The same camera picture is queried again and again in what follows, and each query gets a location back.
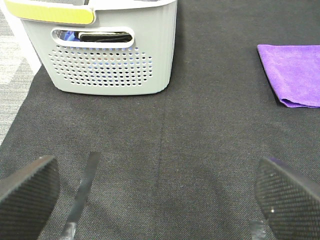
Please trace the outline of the black textured left gripper right finger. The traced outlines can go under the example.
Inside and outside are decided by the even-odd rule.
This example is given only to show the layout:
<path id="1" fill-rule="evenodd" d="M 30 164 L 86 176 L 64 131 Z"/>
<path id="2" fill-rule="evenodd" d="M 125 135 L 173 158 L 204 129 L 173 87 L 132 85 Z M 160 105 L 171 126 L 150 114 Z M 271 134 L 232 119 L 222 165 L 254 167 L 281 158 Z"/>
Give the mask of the black textured left gripper right finger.
<path id="1" fill-rule="evenodd" d="M 254 193 L 278 240 L 320 238 L 320 185 L 273 157 L 260 160 Z"/>

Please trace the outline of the black textured left gripper left finger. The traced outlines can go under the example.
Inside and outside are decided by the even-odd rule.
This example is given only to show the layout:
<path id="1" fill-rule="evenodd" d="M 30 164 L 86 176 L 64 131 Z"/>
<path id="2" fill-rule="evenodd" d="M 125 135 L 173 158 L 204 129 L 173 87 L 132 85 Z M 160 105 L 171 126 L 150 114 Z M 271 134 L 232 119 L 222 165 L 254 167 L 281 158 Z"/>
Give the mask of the black textured left gripper left finger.
<path id="1" fill-rule="evenodd" d="M 58 161 L 45 155 L 0 181 L 0 238 L 36 240 L 60 193 Z"/>

